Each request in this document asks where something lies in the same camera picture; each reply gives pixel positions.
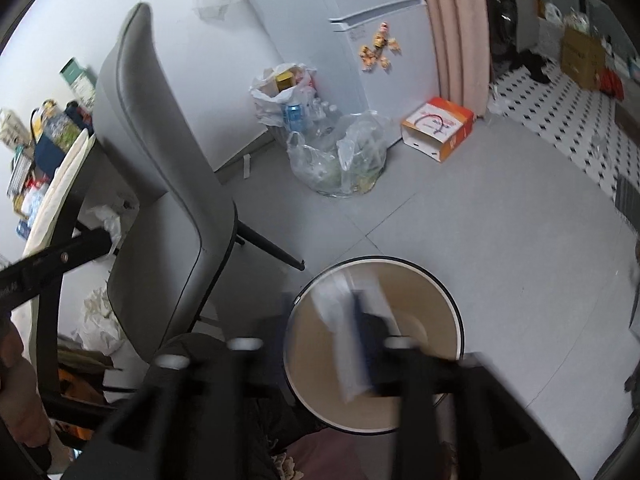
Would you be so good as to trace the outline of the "person's left hand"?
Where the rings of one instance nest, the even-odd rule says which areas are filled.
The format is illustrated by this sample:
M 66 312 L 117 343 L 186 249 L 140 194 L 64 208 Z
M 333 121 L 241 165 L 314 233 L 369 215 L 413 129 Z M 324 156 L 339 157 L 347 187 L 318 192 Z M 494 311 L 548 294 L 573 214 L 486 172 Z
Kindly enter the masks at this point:
M 1 318 L 1 418 L 13 439 L 29 448 L 49 442 L 51 426 L 37 391 L 35 370 L 9 318 Z

